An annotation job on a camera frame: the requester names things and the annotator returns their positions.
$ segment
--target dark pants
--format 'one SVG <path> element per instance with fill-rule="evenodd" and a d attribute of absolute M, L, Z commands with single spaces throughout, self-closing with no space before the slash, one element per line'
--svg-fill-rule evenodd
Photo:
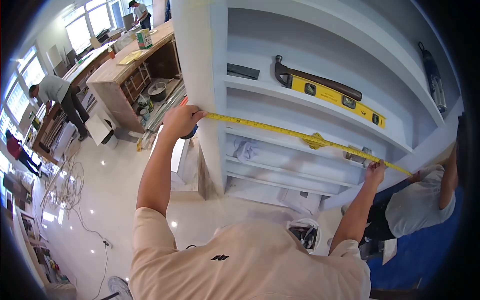
<path fill-rule="evenodd" d="M 385 211 L 387 210 L 387 206 L 390 203 L 393 194 L 406 188 L 409 184 L 410 183 L 407 180 L 404 180 L 375 195 L 373 205 L 370 207 L 370 212 L 368 213 L 367 224 L 370 223 L 370 225 L 365 228 L 360 245 L 366 243 L 365 237 L 376 241 L 395 239 L 395 236 L 392 234 L 388 226 Z"/>
<path fill-rule="evenodd" d="M 90 117 L 78 100 L 77 94 L 73 91 L 71 85 L 60 105 L 63 111 L 67 114 L 68 119 L 77 127 L 80 136 L 87 137 L 88 130 L 85 127 L 85 122 L 87 122 Z"/>
<path fill-rule="evenodd" d="M 27 169 L 38 176 L 38 166 L 33 162 L 33 160 L 28 156 L 27 152 L 24 150 L 20 153 L 18 160 L 27 167 Z"/>
<path fill-rule="evenodd" d="M 140 22 L 142 29 L 152 30 L 152 26 L 150 25 L 150 17 L 145 18 L 145 20 Z"/>

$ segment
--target hair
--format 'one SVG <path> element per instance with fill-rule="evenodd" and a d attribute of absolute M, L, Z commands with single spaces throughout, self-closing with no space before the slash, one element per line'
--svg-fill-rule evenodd
<path fill-rule="evenodd" d="M 37 86 L 38 86 L 37 84 L 34 84 L 28 89 L 28 95 L 30 96 L 30 98 L 33 98 L 33 91 L 35 91 Z"/>

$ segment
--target wooden countertop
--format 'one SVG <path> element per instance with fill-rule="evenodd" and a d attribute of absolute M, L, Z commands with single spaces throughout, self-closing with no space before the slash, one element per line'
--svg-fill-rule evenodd
<path fill-rule="evenodd" d="M 109 42 L 109 43 L 106 43 L 105 45 L 103 45 L 102 47 L 98 48 L 98 49 L 94 49 L 92 51 L 90 51 L 89 53 L 87 53 L 86 56 L 90 56 L 89 58 L 87 58 L 81 65 L 77 66 L 75 65 L 73 68 L 71 68 L 66 74 L 65 76 L 63 77 L 64 80 L 68 81 L 68 82 L 73 82 L 78 75 L 80 75 L 80 73 L 85 70 L 86 68 L 88 68 L 90 66 L 90 64 L 95 60 L 97 59 L 98 56 L 100 56 L 100 54 L 102 54 L 103 52 L 107 51 L 108 50 L 108 47 L 109 46 L 112 46 L 113 44 L 115 43 L 115 41 L 113 42 Z"/>
<path fill-rule="evenodd" d="M 128 66 L 119 66 L 119 63 L 130 53 L 139 50 L 137 41 L 131 42 L 128 46 L 122 49 L 115 55 L 115 58 L 105 62 L 92 76 L 87 80 L 87 83 L 109 83 L 116 82 L 122 84 L 147 58 L 149 58 L 158 49 L 164 46 L 169 41 L 173 40 L 173 23 L 172 20 L 161 24 L 154 28 L 156 33 L 151 35 L 153 46 L 146 51 L 138 60 L 132 62 Z"/>

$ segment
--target logo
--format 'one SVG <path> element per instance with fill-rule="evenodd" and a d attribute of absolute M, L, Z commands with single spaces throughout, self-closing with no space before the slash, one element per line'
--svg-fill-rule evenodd
<path fill-rule="evenodd" d="M 230 256 L 225 256 L 225 255 L 217 255 L 215 256 L 214 258 L 211 259 L 211 261 L 214 261 L 214 260 L 219 260 L 219 261 L 224 261 L 226 260 L 227 258 L 229 258 Z"/>

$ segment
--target red shirt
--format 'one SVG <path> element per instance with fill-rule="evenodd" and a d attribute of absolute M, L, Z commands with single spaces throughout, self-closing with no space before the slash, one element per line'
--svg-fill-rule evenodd
<path fill-rule="evenodd" d="M 20 145 L 19 143 L 20 141 L 14 137 L 7 141 L 7 150 L 15 159 L 18 159 L 20 157 L 20 153 L 22 153 L 22 151 L 24 150 L 22 148 L 22 145 Z"/>

